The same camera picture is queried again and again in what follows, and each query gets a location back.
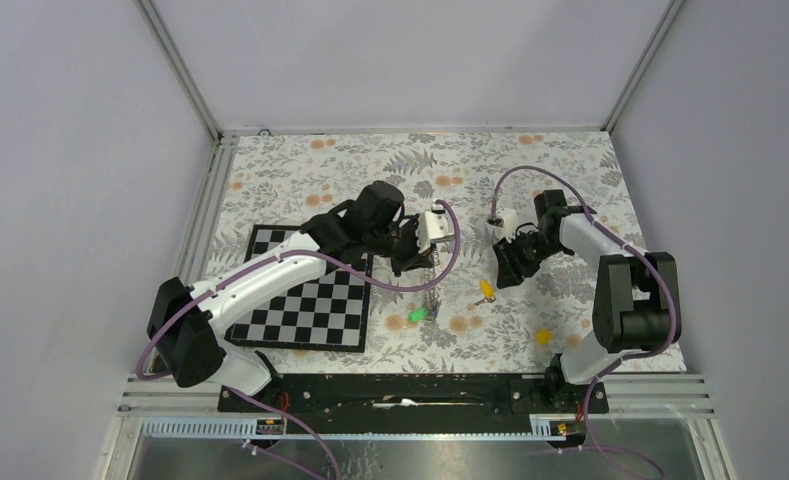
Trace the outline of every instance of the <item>white wall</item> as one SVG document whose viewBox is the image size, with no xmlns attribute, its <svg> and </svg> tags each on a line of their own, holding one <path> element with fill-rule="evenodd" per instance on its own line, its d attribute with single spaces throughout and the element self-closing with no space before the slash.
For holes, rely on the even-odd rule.
<svg viewBox="0 0 789 480">
<path fill-rule="evenodd" d="M 738 478 L 789 478 L 789 2 L 688 2 L 614 142 Z"/>
<path fill-rule="evenodd" d="M 667 0 L 157 0 L 227 129 L 598 126 Z"/>
<path fill-rule="evenodd" d="M 0 478 L 87 478 L 207 137 L 131 1 L 0 1 Z"/>
</svg>

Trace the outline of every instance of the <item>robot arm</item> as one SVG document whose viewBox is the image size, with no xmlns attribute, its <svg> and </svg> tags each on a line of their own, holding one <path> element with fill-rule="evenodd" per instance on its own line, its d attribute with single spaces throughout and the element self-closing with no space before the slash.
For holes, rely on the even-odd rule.
<svg viewBox="0 0 789 480">
<path fill-rule="evenodd" d="M 402 212 L 403 194 L 377 181 L 355 201 L 312 217 L 286 241 L 228 273 L 189 287 L 178 278 L 162 284 L 147 328 L 150 338 L 193 298 L 216 292 L 191 309 L 156 345 L 177 385 L 184 388 L 211 381 L 249 395 L 267 385 L 271 367 L 264 357 L 232 345 L 224 336 L 256 307 L 327 273 L 325 260 L 303 255 L 282 258 L 287 252 L 320 252 L 348 264 L 371 253 L 389 258 L 396 276 L 431 266 L 428 256 L 435 244 L 452 239 L 452 229 L 441 215 L 443 208 L 409 217 Z M 220 288 L 235 276 L 237 281 Z"/>
<path fill-rule="evenodd" d="M 641 262 L 592 226 L 582 207 L 569 206 L 562 190 L 536 196 L 535 210 L 534 230 L 521 232 L 517 214 L 509 210 L 492 222 L 503 237 L 494 245 L 498 288 L 520 285 L 539 270 L 542 261 L 560 252 L 579 255 L 597 271 L 593 331 L 575 348 L 557 355 L 546 374 L 560 384 L 584 385 L 628 351 L 650 351 L 661 345 L 670 327 L 667 304 Z M 679 308 L 674 258 L 639 250 L 663 277 Z M 634 289 L 648 298 L 634 298 Z M 674 341 L 680 331 L 678 323 Z"/>
</svg>

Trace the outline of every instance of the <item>floral tablecloth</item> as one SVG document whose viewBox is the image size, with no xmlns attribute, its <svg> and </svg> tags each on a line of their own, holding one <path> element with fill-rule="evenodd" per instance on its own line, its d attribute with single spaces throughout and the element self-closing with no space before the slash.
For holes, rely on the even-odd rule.
<svg viewBox="0 0 789 480">
<path fill-rule="evenodd" d="M 606 133 L 373 134 L 241 137 L 210 251 L 207 275 L 244 260 L 252 226 L 299 225 L 355 198 L 374 180 L 397 186 L 407 213 L 447 200 L 462 227 L 459 265 L 439 286 L 436 322 L 412 323 L 420 293 L 374 287 L 364 353 L 262 349 L 280 372 L 538 372 L 554 353 L 573 348 L 591 331 L 595 272 L 582 259 L 557 255 L 523 285 L 483 298 L 479 282 L 494 283 L 493 232 L 486 225 L 494 182 L 517 165 L 538 165 L 574 184 L 606 225 L 644 245 L 612 143 Z M 514 207 L 532 220 L 533 197 L 557 188 L 549 178 L 519 172 L 503 186 L 499 208 Z M 450 258 L 441 249 L 441 268 Z M 422 283 L 420 271 L 400 279 L 386 259 L 373 275 L 401 285 Z M 625 371 L 685 370 L 679 346 Z"/>
</svg>

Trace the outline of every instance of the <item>green object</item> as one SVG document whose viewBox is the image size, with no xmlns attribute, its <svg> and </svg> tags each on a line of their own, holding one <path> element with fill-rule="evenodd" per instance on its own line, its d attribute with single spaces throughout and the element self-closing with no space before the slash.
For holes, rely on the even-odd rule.
<svg viewBox="0 0 789 480">
<path fill-rule="evenodd" d="M 423 320 L 424 318 L 426 318 L 426 314 L 427 313 L 429 313 L 429 311 L 427 311 L 426 307 L 419 308 L 419 309 L 417 309 L 414 312 L 409 314 L 409 321 L 412 322 L 412 323 L 419 322 L 419 321 Z"/>
</svg>

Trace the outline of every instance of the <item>black and white checkerboard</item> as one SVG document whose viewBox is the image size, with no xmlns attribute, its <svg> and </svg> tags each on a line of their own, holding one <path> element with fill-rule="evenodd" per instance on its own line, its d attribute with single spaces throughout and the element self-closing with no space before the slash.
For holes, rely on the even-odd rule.
<svg viewBox="0 0 789 480">
<path fill-rule="evenodd" d="M 277 246 L 298 227 L 256 225 L 246 260 Z M 371 274 L 373 258 L 352 265 Z M 370 284 L 336 270 L 297 285 L 253 310 L 227 332 L 227 340 L 249 347 L 363 352 Z"/>
</svg>

